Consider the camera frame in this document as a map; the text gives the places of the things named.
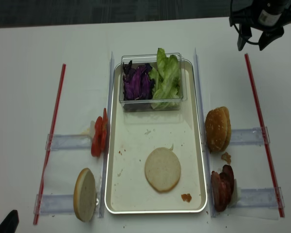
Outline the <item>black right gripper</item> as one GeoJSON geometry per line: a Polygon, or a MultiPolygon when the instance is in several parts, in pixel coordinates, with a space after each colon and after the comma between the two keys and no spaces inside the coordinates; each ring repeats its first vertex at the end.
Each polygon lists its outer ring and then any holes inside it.
{"type": "Polygon", "coordinates": [[[284,27],[291,24],[291,0],[254,0],[251,5],[239,10],[233,9],[230,2],[229,23],[238,36],[238,51],[241,51],[252,37],[251,29],[262,31],[259,38],[259,50],[281,38],[284,27]]]}

